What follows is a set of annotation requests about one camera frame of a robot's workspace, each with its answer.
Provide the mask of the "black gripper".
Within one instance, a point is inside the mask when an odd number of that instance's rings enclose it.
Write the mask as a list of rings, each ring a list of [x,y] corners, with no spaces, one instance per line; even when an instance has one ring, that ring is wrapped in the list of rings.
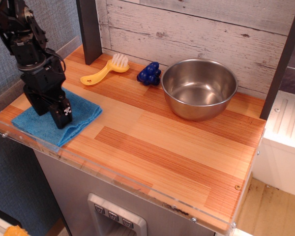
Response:
[[[50,55],[41,67],[24,71],[21,79],[25,82],[24,93],[38,115],[49,111],[58,129],[73,120],[71,104],[61,88],[65,75],[59,57]]]

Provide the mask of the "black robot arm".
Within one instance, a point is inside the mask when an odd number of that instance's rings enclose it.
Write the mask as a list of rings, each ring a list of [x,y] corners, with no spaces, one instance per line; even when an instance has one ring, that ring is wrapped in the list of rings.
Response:
[[[60,55],[47,48],[46,32],[23,0],[0,0],[0,38],[16,59],[23,91],[36,113],[50,113],[57,128],[64,128],[73,120],[62,89],[66,66]]]

